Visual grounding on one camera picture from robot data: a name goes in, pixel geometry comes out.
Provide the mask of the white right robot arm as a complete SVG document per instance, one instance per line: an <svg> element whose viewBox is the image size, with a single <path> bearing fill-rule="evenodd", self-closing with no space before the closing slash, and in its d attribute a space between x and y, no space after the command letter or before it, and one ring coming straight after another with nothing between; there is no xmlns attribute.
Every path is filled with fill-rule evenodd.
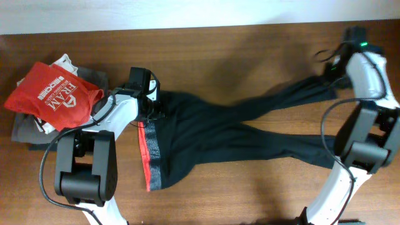
<svg viewBox="0 0 400 225"><path fill-rule="evenodd" d="M390 165L399 149L399 103L386 74L386 58L354 53L346 66L357 106L336 135L331 173L296 224L339 224L357 190Z"/></svg>

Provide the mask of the black leggings red waistband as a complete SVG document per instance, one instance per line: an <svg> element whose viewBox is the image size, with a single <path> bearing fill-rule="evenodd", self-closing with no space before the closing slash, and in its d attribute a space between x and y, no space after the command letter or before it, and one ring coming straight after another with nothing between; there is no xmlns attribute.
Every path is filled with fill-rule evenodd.
<svg viewBox="0 0 400 225"><path fill-rule="evenodd" d="M232 106L212 104L186 92L162 91L165 117L142 122L138 128L146 189L169 188L194 166L207 163L294 158L330 169L334 160L319 135L263 131L246 121L337 96L332 85L317 76Z"/></svg>

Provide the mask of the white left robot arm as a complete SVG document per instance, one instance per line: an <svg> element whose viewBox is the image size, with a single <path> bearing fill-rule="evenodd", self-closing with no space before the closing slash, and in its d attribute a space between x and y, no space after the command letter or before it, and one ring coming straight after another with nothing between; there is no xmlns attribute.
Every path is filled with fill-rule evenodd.
<svg viewBox="0 0 400 225"><path fill-rule="evenodd" d="M114 198L118 182L116 139L133 121L159 116L159 88L117 88L99 112L57 142L54 189L90 224L127 224Z"/></svg>

